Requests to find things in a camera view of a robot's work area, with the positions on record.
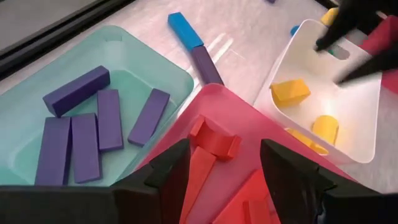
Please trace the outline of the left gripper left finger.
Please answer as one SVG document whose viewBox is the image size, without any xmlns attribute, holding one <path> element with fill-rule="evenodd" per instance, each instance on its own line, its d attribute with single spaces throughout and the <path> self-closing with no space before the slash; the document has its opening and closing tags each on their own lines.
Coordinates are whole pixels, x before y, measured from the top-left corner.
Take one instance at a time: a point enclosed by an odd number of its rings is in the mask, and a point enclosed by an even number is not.
<svg viewBox="0 0 398 224">
<path fill-rule="evenodd" d="M 190 141 L 181 139 L 112 185 L 118 222 L 178 224 L 190 171 Z"/>
</svg>

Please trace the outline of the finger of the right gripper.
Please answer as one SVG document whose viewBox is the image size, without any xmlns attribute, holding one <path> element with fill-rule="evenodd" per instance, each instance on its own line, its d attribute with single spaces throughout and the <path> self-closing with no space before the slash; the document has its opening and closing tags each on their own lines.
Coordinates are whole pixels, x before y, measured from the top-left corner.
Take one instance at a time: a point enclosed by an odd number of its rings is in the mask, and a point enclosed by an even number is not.
<svg viewBox="0 0 398 224">
<path fill-rule="evenodd" d="M 384 7 L 384 0 L 344 0 L 325 34 L 316 41 L 315 51 L 331 47 L 337 40 L 358 26 L 366 26 L 376 12 Z"/>
<path fill-rule="evenodd" d="M 382 50 L 377 55 L 365 60 L 362 64 L 346 72 L 338 78 L 335 83 L 337 85 L 342 85 L 346 82 L 373 75 L 377 72 L 385 72 L 396 68 L 397 43 L 394 43 L 388 49 Z"/>
</svg>

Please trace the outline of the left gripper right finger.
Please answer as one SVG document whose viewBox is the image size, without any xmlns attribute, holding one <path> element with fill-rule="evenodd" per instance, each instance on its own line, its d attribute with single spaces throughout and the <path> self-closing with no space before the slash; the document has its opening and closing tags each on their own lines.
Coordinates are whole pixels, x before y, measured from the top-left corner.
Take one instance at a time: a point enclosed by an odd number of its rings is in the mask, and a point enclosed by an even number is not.
<svg viewBox="0 0 398 224">
<path fill-rule="evenodd" d="M 320 174 L 320 166 L 271 140 L 261 141 L 264 178 L 281 223 L 317 223 L 325 191 L 336 184 Z"/>
</svg>

